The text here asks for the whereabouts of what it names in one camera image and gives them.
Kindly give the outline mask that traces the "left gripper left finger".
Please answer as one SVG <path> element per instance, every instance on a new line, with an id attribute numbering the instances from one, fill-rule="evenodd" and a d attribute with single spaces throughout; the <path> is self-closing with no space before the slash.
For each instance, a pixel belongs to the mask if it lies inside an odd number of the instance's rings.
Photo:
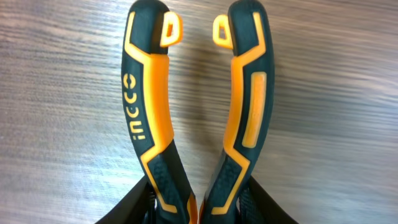
<path id="1" fill-rule="evenodd" d="M 155 194 L 143 177 L 121 201 L 96 224 L 154 224 Z"/>

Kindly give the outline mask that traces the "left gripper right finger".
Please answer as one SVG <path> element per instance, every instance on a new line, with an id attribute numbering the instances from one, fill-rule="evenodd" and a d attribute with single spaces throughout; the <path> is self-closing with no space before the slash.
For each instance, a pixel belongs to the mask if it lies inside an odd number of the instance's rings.
<path id="1" fill-rule="evenodd" d="M 242 224 L 298 224 L 250 177 L 239 195 L 239 219 Z"/>

